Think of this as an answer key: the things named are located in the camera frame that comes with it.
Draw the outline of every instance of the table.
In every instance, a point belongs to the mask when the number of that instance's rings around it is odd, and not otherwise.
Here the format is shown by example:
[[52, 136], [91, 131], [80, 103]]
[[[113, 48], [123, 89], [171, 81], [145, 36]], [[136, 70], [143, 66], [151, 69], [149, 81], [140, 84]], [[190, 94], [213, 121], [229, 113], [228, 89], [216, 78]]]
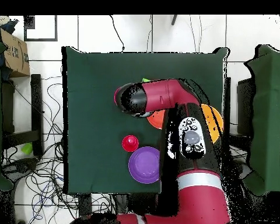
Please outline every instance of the table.
[[64, 132], [68, 133], [65, 192], [159, 193], [159, 181], [141, 184], [131, 177], [131, 153], [123, 150], [121, 141], [126, 135], [135, 135], [139, 147], [159, 149], [160, 130], [145, 118], [122, 113], [114, 103], [114, 92], [142, 78], [192, 79], [203, 88], [211, 106], [221, 112], [227, 54], [227, 48], [216, 49], [213, 54], [101, 54], [63, 47], [64, 118], [68, 118], [64, 122]]
[[257, 195], [280, 191], [280, 52], [268, 45], [257, 47], [247, 61], [256, 85], [253, 99], [251, 157], [254, 172], [244, 182]]

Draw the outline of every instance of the orange plate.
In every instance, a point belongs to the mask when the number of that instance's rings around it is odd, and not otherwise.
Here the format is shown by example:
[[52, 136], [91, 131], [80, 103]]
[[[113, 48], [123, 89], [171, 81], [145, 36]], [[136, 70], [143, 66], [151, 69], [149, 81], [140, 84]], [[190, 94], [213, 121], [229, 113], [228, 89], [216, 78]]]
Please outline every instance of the orange plate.
[[151, 116], [147, 117], [148, 122], [157, 129], [162, 129], [165, 110], [154, 112]]
[[[207, 121], [206, 123], [208, 125], [208, 129], [209, 129], [209, 133], [212, 138], [212, 142], [215, 143], [218, 140], [220, 135], [219, 135], [219, 131], [218, 131], [215, 119], [212, 115], [211, 108], [213, 110], [215, 118], [217, 119], [217, 122], [219, 124], [221, 131], [223, 131], [223, 118], [222, 118], [221, 114], [217, 111], [217, 109], [214, 107], [208, 106], [206, 104], [201, 104], [201, 108], [202, 108], [204, 117]], [[147, 119], [153, 127], [161, 130], [163, 127], [164, 114], [165, 114], [165, 110], [156, 111], [151, 116], [147, 117]]]
[[208, 125], [208, 130], [211, 135], [212, 142], [214, 144], [218, 140], [220, 134], [219, 134], [215, 119], [213, 117], [213, 114], [215, 115], [215, 118], [219, 124], [221, 132], [223, 131], [223, 118], [222, 118], [221, 114], [217, 111], [217, 109], [214, 107], [211, 107], [206, 104], [201, 104], [201, 108], [202, 108], [204, 117], [207, 121], [206, 123]]

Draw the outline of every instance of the wire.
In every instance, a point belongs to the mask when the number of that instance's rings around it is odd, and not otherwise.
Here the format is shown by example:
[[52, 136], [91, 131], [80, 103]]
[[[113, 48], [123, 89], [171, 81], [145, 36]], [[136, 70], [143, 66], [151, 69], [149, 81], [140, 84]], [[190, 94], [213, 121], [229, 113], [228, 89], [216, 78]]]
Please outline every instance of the wire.
[[41, 80], [49, 80], [49, 79], [52, 79], [52, 78], [61, 78], [62, 76], [51, 76], [51, 77], [49, 77], [49, 78], [41, 78]]
[[244, 154], [240, 154], [239, 152], [238, 152], [238, 150], [240, 150], [240, 149], [233, 149], [232, 147], [229, 147], [230, 149], [232, 149], [233, 151], [235, 151], [236, 153], [238, 153], [240, 156], [242, 156], [242, 155], [247, 155], [248, 154], [248, 152], [246, 152], [246, 153], [244, 153]]
[[58, 207], [57, 210], [54, 212], [53, 216], [50, 218], [48, 224], [50, 224], [52, 218], [55, 218], [55, 215], [57, 214], [58, 210], [59, 210], [59, 207]]
[[125, 49], [124, 43], [123, 43], [123, 41], [121, 40], [121, 38], [120, 38], [120, 36], [119, 36], [119, 34], [118, 34], [117, 30], [116, 30], [116, 27], [115, 27], [115, 25], [114, 25], [114, 19], [113, 19], [112, 15], [109, 15], [109, 17], [111, 17], [111, 19], [112, 19], [113, 27], [114, 27], [114, 30], [115, 30], [115, 32], [116, 32], [116, 34], [117, 34], [117, 37], [119, 38], [120, 42], [123, 44], [123, 45], [122, 45], [122, 51], [121, 51], [121, 52], [123, 53], [123, 51], [124, 51], [124, 49]]
[[202, 24], [201, 24], [201, 17], [199, 15], [199, 22], [200, 22], [200, 37], [199, 37], [199, 45], [198, 45], [198, 52], [200, 53], [200, 44], [202, 39]]
[[42, 208], [41, 210], [42, 210], [43, 216], [44, 216], [44, 224], [48, 224], [46, 214], [44, 213], [44, 208]]
[[105, 202], [102, 202], [100, 205], [100, 213], [105, 210], [108, 210], [108, 212], [109, 212], [109, 206]]
[[36, 109], [36, 107], [34, 107], [18, 90], [17, 88], [10, 82], [8, 81], [14, 88], [15, 90], [24, 98], [25, 101], [27, 101], [40, 115], [43, 116], [43, 118], [49, 123], [49, 125], [52, 127], [52, 125], [50, 124], [50, 122], [45, 118], [44, 114], [41, 113], [38, 109]]
[[15, 148], [16, 149], [16, 151], [15, 152], [13, 152], [9, 157], [8, 157], [8, 162], [9, 163], [11, 163], [11, 157], [14, 155], [14, 154], [16, 154], [17, 152], [18, 152], [18, 148], [17, 147], [13, 147], [13, 148]]
[[55, 212], [54, 212], [54, 214], [53, 214], [53, 217], [54, 217], [54, 221], [55, 221], [56, 224], [58, 224], [57, 221], [56, 221], [56, 214], [57, 214], [57, 211], [58, 211], [58, 210], [59, 210], [59, 207], [58, 207], [58, 206], [55, 206], [55, 209], [54, 209]]
[[[55, 101], [57, 102], [49, 93], [49, 89], [50, 87], [54, 86], [54, 85], [61, 85], [61, 83], [55, 83], [51, 86], [49, 86], [47, 88], [47, 93], [48, 95]], [[20, 92], [19, 94], [25, 99], [25, 101], [27, 101], [32, 107], [34, 107]], [[47, 122], [49, 123], [51, 129], [48, 133], [48, 135], [52, 132], [53, 135], [54, 135], [54, 140], [55, 140], [55, 133], [54, 132], [57, 132], [58, 134], [63, 134], [63, 131], [59, 128], [58, 125], [56, 125], [54, 123], [55, 121], [55, 118], [57, 116], [57, 114], [59, 113], [60, 109], [61, 109], [61, 106], [59, 104], [59, 102], [57, 102], [58, 106], [59, 106], [59, 109], [56, 113], [56, 115], [54, 116], [53, 118], [53, 112], [52, 112], [52, 109], [50, 108], [50, 106], [45, 103], [50, 111], [51, 111], [51, 121], [52, 121], [52, 125], [50, 124], [50, 122], [45, 118], [45, 116], [43, 116], [43, 114], [41, 114], [39, 111], [39, 113], [47, 120]], [[69, 212], [71, 213], [72, 217], [75, 219], [74, 215], [72, 214], [71, 212], [71, 209], [75, 209], [75, 210], [78, 210], [78, 206], [77, 206], [77, 202], [74, 202], [75, 205], [69, 205], [69, 203], [73, 202], [76, 198], [72, 198], [72, 199], [69, 199], [67, 195], [63, 194], [62, 192], [62, 185], [59, 184], [59, 181], [62, 181], [63, 182], [63, 175], [61, 175], [60, 173], [58, 173], [56, 171], [56, 168], [58, 167], [58, 165], [60, 165], [63, 161], [63, 151], [61, 150], [61, 142], [54, 142], [54, 144], [50, 145], [45, 151], [44, 151], [44, 154], [47, 153], [52, 147], [54, 147], [54, 158], [53, 159], [50, 159], [49, 161], [47, 162], [43, 162], [43, 163], [38, 163], [37, 165], [43, 165], [43, 164], [46, 164], [42, 169], [37, 169], [36, 171], [33, 171], [31, 175], [28, 175], [26, 177], [26, 185], [27, 187], [32, 190], [33, 192], [35, 192], [36, 194], [34, 195], [33, 197], [33, 200], [31, 202], [31, 207], [32, 207], [32, 210], [33, 210], [33, 217], [31, 218], [31, 220], [29, 221], [28, 224], [32, 224], [35, 220], [41, 220], [43, 217], [40, 215], [40, 211], [43, 212], [44, 214], [44, 207], [49, 207], [49, 206], [53, 206], [55, 205], [56, 207], [60, 207], [60, 203], [62, 203], [64, 205], [64, 208], [67, 208], [69, 210]], [[37, 177], [42, 177], [42, 178], [47, 178], [48, 180], [46, 180], [45, 182], [42, 182], [42, 183], [39, 183], [37, 181]], [[35, 184], [39, 190], [39, 192], [33, 190], [27, 183], [27, 180], [28, 179], [31, 179], [31, 182], [33, 184]], [[45, 187], [44, 189], [41, 189], [40, 188], [40, 185], [42, 184], [45, 184]], [[39, 197], [39, 201], [34, 204], [33, 201], [36, 197]]]
[[[152, 19], [152, 15], [150, 15], [150, 18], [149, 18], [149, 22], [151, 23], [150, 26], [152, 25], [151, 19]], [[152, 32], [152, 28], [148, 33], [147, 42], [146, 42], [146, 52], [148, 51], [148, 41], [149, 41], [149, 35], [151, 34], [151, 32]]]
[[191, 15], [189, 15], [189, 16], [190, 16], [190, 25], [191, 25], [191, 30], [192, 30], [193, 40], [194, 40], [195, 52], [197, 52], [197, 50], [196, 50], [195, 36], [194, 36], [193, 27], [192, 27]]

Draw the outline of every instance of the black chair leg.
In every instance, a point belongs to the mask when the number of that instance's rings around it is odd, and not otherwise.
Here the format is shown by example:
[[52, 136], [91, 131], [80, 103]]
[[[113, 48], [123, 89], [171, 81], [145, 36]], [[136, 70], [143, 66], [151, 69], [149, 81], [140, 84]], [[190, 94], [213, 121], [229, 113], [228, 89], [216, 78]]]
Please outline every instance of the black chair leg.
[[172, 26], [175, 24], [176, 17], [177, 17], [177, 15], [174, 15], [174, 16], [173, 16], [173, 19], [172, 19], [172, 22], [171, 22], [171, 25], [172, 25]]

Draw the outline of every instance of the cardboard box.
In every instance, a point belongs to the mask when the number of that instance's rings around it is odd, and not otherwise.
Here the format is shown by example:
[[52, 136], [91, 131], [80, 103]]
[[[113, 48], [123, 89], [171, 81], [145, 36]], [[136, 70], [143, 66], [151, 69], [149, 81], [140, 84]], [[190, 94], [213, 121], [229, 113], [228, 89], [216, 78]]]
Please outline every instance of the cardboard box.
[[13, 70], [10, 77], [30, 76], [26, 42], [1, 29], [1, 37], [8, 49], [4, 52], [6, 67]]

